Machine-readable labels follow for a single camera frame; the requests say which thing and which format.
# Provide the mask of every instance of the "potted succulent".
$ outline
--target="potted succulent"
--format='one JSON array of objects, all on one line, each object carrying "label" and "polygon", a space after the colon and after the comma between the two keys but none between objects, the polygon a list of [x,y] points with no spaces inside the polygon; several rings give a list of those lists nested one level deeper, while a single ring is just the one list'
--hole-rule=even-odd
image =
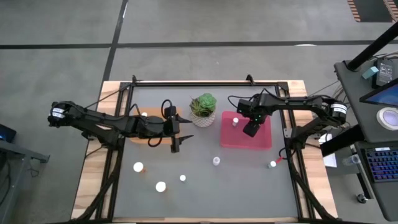
[{"label": "potted succulent", "polygon": [[192,99],[190,104],[192,122],[201,128],[211,125],[216,119],[216,102],[216,98],[210,93]]}]

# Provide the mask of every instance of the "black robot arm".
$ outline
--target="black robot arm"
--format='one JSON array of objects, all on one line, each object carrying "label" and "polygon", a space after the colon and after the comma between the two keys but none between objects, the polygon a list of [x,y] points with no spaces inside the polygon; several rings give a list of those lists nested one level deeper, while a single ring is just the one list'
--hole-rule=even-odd
[{"label": "black robot arm", "polygon": [[318,115],[305,126],[292,128],[290,137],[286,139],[290,149],[298,147],[303,149],[310,135],[318,133],[327,126],[344,124],[347,107],[344,103],[324,95],[284,98],[270,93],[260,93],[252,96],[250,100],[239,100],[237,112],[250,119],[243,131],[253,137],[266,117],[276,110],[308,110]]},{"label": "black robot arm", "polygon": [[[176,138],[180,132],[180,123],[191,123],[177,114],[175,106],[170,105],[163,111],[165,121],[157,116],[138,115],[115,117],[106,113],[89,110],[76,105],[72,101],[53,102],[47,120],[50,126],[57,128],[61,126],[72,126],[82,132],[82,136],[97,137],[101,144],[112,147],[117,144],[119,138],[140,138],[148,139],[148,145],[156,147],[162,138],[172,138],[172,153],[180,151],[180,144],[183,140],[192,136]],[[152,145],[150,140],[159,138],[157,144]]]}]

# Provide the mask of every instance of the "keyboard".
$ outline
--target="keyboard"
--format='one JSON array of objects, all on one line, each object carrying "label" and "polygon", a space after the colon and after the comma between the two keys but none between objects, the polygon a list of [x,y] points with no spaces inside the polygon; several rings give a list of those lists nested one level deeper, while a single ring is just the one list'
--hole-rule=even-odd
[{"label": "keyboard", "polygon": [[374,182],[398,181],[398,149],[368,150],[366,159]]}]

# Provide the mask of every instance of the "pink object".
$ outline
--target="pink object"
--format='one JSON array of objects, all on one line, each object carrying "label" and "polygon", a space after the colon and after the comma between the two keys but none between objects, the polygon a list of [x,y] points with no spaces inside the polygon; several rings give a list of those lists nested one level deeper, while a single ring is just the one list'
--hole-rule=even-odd
[{"label": "pink object", "polygon": [[[236,126],[232,125],[234,118],[239,119]],[[266,122],[260,126],[253,138],[243,133],[243,128],[248,122],[249,118],[244,118],[233,111],[224,111],[221,115],[221,146],[238,149],[271,149],[271,118],[269,116],[266,118]]]}]

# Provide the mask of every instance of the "green succulent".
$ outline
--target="green succulent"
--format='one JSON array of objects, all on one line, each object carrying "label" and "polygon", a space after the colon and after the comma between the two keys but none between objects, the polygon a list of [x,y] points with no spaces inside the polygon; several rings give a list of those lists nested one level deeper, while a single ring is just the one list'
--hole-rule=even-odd
[{"label": "green succulent", "polygon": [[216,109],[216,98],[210,93],[205,93],[198,98],[192,99],[191,110],[196,116],[205,118],[210,116]]}]

